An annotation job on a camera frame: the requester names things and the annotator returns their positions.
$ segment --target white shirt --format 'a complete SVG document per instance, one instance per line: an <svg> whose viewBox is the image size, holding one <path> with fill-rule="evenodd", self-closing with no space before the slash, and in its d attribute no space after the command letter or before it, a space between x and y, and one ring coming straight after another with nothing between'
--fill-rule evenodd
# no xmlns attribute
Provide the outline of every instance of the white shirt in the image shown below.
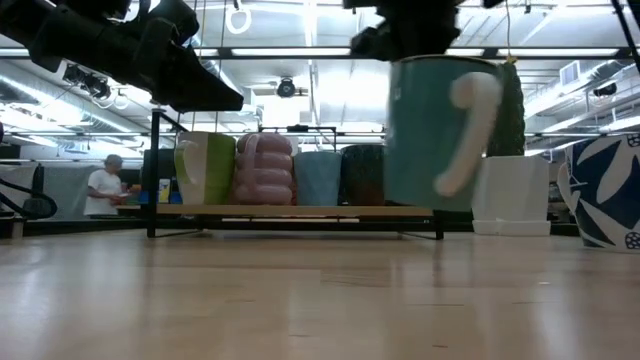
<svg viewBox="0 0 640 360"><path fill-rule="evenodd" d="M122 193L118 175L109 174L104 169L96 170L89 176L88 186L105 195L118 195ZM111 205L111 200L109 199L96 199L87 196L84 214L118 215L118 209Z"/></svg>

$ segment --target blue and white patterned vase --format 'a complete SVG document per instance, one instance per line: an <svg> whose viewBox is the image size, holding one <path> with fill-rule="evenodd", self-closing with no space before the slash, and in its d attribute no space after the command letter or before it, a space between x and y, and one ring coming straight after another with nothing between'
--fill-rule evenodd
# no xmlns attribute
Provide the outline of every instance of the blue and white patterned vase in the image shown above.
<svg viewBox="0 0 640 360"><path fill-rule="evenodd" d="M558 187L588 248L640 253L640 134L566 150Z"/></svg>

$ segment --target white mug handle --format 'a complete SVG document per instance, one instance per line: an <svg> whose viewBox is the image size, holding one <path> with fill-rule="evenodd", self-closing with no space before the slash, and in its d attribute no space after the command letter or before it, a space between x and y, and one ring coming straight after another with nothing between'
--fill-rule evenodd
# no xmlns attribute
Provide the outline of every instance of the white mug handle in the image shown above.
<svg viewBox="0 0 640 360"><path fill-rule="evenodd" d="M195 166L195 164L193 164L192 161L197 158L197 156L194 156L192 152L197 149L198 149L198 144L196 142L189 141L189 140L180 141L175 148L176 157L178 156L182 157L182 164L184 166L184 172L186 176L185 180L189 185L195 185L198 183L197 178L195 176L192 176L194 172L193 166Z"/></svg>
<svg viewBox="0 0 640 360"><path fill-rule="evenodd" d="M451 84L453 106L468 110L467 126L449 167L435 179L441 196L453 196L471 179L487 147L502 102L502 84L493 75L471 72Z"/></svg>
<svg viewBox="0 0 640 360"><path fill-rule="evenodd" d="M558 169L558 180L556 181L558 184L558 190L560 190L560 195L562 195L562 199L564 200L569 210L571 210L572 214L575 214L577 201L573 201L573 197L571 196L571 185L569 183L569 167L567 163L563 163L560 165L560 169Z"/></svg>

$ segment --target shelf leg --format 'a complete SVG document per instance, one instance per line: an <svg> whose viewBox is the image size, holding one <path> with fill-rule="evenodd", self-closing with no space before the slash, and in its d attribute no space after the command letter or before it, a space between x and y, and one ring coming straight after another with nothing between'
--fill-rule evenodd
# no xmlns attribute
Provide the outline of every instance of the shelf leg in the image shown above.
<svg viewBox="0 0 640 360"><path fill-rule="evenodd" d="M151 113L151 149L149 149L149 206L147 206L147 237L156 237L158 219L158 149L160 147L161 109Z"/></svg>
<svg viewBox="0 0 640 360"><path fill-rule="evenodd" d="M437 210L433 211L433 226L436 230L436 240L444 239L444 223L442 221L442 214Z"/></svg>

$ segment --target person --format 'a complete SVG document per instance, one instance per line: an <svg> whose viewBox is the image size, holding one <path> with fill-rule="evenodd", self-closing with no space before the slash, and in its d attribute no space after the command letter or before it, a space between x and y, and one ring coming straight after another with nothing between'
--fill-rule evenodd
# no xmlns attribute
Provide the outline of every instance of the person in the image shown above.
<svg viewBox="0 0 640 360"><path fill-rule="evenodd" d="M104 161L104 169L91 173L84 207L85 215L118 215L115 206L122 201L122 187L118 177L121 169L122 158L109 155Z"/></svg>

